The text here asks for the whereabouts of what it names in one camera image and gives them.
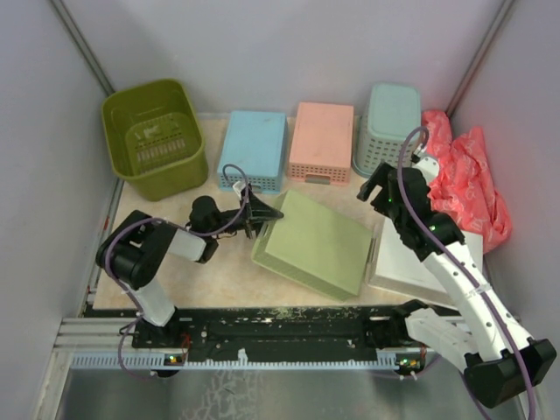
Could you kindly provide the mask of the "white perforated tray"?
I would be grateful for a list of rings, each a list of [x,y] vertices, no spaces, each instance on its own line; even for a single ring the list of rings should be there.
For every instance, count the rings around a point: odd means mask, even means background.
[[[445,288],[416,254],[402,244],[389,218],[375,225],[365,283],[379,290],[453,308]]]

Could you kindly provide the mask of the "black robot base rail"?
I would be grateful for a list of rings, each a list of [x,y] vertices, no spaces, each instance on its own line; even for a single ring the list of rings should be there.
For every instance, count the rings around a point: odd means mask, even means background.
[[[179,309],[169,325],[141,320],[130,326],[115,311],[94,311],[83,333],[116,335],[133,349],[168,350],[169,365],[187,363],[320,363],[377,361],[381,350],[418,349],[401,319],[403,305],[280,306],[264,308]]]

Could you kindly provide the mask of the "pink shallow plastic tray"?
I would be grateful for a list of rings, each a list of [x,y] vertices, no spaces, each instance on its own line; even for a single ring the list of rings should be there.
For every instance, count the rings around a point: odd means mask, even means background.
[[[350,182],[354,108],[302,101],[290,146],[287,178],[305,182],[318,177],[345,186]]]

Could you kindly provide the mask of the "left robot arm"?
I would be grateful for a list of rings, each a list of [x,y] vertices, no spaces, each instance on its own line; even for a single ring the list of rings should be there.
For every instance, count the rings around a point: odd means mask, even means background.
[[[135,210],[98,248],[95,263],[129,296],[150,335],[163,347],[180,341],[182,326],[172,320],[176,307],[156,279],[165,256],[207,263],[219,247],[222,234],[243,231],[251,239],[263,226],[284,214],[258,199],[250,185],[236,189],[240,207],[221,211],[214,198],[204,195],[192,203],[185,227]]]

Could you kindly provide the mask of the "blue shallow plastic tray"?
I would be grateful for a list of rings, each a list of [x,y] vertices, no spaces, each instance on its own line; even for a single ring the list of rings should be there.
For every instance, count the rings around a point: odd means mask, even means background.
[[[218,186],[248,178],[256,193],[280,193],[288,144],[287,116],[278,112],[231,113],[217,168]]]

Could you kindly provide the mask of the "large teal perforated basket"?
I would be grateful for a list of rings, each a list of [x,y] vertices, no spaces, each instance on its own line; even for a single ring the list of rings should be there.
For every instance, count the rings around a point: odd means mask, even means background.
[[[409,85],[380,82],[373,85],[353,144],[352,165],[363,178],[378,164],[397,165],[408,134],[421,125],[421,95]]]

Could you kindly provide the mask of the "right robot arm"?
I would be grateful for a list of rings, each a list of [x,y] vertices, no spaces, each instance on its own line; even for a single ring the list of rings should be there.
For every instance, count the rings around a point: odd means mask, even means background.
[[[430,188],[416,167],[381,163],[357,195],[389,218],[404,247],[444,287],[467,324],[452,325],[414,299],[394,309],[392,339],[425,344],[462,375],[477,403],[492,409],[520,394],[535,399],[557,358],[548,339],[535,339],[510,313],[473,260],[453,218],[432,209]]]

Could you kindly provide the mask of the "light green shallow tray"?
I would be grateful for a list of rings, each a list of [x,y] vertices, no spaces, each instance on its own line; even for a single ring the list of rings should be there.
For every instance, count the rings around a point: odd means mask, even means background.
[[[358,296],[373,232],[294,190],[282,193],[273,207],[283,218],[263,225],[252,261],[337,301]]]

